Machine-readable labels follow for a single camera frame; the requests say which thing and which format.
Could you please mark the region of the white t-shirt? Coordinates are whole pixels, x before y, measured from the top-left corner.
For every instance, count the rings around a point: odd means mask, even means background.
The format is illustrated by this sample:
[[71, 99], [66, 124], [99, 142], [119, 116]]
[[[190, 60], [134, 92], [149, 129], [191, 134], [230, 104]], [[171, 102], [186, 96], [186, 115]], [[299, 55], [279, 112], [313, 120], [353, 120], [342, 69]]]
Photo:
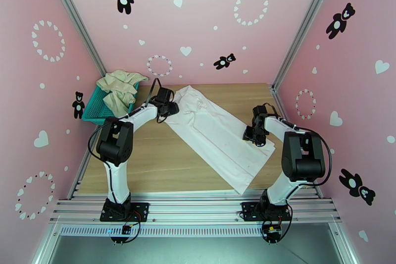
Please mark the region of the white t-shirt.
[[166, 124], [236, 192], [243, 194], [275, 151], [244, 141], [245, 123], [207, 99], [192, 86], [176, 91], [179, 113]]

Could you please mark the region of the beige shorts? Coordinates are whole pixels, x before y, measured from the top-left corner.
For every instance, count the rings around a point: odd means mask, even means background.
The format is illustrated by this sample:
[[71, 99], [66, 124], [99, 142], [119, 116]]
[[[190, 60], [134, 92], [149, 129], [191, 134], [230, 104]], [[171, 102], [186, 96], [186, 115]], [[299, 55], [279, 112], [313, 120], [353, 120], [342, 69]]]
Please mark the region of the beige shorts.
[[137, 94], [135, 86], [147, 80], [148, 78], [140, 73], [119, 69], [107, 73], [96, 81], [96, 85], [107, 93], [103, 101], [113, 115], [122, 117], [129, 113], [129, 106], [135, 103], [135, 95]]

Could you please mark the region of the teal plastic laundry basket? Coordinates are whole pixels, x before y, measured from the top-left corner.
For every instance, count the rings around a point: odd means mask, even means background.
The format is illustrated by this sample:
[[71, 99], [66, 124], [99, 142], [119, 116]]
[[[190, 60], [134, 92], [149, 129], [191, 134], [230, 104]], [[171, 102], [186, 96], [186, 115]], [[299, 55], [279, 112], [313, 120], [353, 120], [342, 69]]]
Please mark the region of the teal plastic laundry basket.
[[89, 101], [85, 103], [83, 101], [83, 93], [75, 92], [75, 102], [77, 98], [81, 97], [81, 101], [84, 104], [82, 108], [82, 113], [79, 115], [80, 119], [87, 122], [92, 122], [96, 125], [103, 125], [105, 119], [108, 117], [114, 117], [111, 109], [104, 102], [104, 98], [107, 97], [112, 91], [104, 91], [99, 86], [96, 86], [93, 94], [91, 95]]

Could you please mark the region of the circuit board with yellow connector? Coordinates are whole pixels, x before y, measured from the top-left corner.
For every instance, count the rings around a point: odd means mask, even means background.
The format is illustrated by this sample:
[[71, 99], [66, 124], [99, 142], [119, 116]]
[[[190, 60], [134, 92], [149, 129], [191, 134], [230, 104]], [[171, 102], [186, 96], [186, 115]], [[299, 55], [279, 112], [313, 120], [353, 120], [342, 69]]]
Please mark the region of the circuit board with yellow connector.
[[263, 224], [261, 234], [264, 241], [269, 244], [277, 244], [282, 237], [282, 228], [279, 225]]

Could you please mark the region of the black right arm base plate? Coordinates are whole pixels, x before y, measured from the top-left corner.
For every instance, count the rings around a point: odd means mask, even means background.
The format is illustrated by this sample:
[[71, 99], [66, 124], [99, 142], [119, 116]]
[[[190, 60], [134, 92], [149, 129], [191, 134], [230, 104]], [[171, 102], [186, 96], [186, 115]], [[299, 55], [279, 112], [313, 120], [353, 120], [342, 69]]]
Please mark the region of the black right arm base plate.
[[259, 202], [243, 202], [240, 217], [245, 221], [290, 221], [291, 212], [287, 205], [276, 206]]

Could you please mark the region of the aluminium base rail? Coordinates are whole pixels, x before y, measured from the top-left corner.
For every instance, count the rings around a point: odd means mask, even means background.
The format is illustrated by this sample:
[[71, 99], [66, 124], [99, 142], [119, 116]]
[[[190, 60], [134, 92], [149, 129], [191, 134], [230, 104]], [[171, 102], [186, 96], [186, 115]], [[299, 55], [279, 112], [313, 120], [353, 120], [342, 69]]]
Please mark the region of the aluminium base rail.
[[[149, 203], [146, 222], [101, 222], [104, 195], [76, 195], [59, 200], [50, 216], [57, 233], [114, 237], [260, 237], [262, 221], [240, 217], [243, 202], [257, 202], [258, 190], [239, 196], [232, 191], [134, 194], [133, 202]], [[123, 235], [130, 225], [131, 235]]]

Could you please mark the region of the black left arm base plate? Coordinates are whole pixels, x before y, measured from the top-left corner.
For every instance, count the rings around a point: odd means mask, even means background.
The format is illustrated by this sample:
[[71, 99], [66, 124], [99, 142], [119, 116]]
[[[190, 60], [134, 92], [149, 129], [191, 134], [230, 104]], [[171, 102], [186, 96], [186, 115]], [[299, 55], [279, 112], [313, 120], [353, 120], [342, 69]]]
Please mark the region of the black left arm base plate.
[[105, 204], [100, 214], [101, 222], [146, 222], [149, 203], [129, 203], [113, 206]]

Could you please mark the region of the aluminium corner post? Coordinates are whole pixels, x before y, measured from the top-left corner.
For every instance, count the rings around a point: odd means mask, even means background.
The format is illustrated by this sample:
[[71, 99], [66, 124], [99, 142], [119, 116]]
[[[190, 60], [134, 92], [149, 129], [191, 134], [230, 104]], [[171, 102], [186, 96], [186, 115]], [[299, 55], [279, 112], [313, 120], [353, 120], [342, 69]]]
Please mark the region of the aluminium corner post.
[[61, 0], [63, 6], [65, 7], [70, 19], [72, 20], [78, 34], [80, 35], [88, 53], [90, 54], [93, 63], [95, 64], [97, 70], [100, 75], [104, 76], [106, 74], [106, 68], [103, 64], [103, 61], [98, 53], [97, 48], [94, 45], [93, 40], [91, 39], [89, 32], [81, 18], [77, 7], [73, 0]]
[[287, 72], [291, 67], [291, 64], [301, 44], [303, 43], [304, 38], [307, 35], [309, 28], [312, 22], [314, 21], [315, 16], [317, 15], [323, 1], [324, 0], [311, 0], [308, 9], [304, 15], [304, 18], [302, 19], [302, 22], [297, 30], [297, 33], [291, 43], [291, 46], [289, 47], [289, 50], [284, 57], [284, 60], [273, 81], [273, 84], [271, 85], [271, 88], [274, 92], [280, 88], [284, 78], [286, 77]]

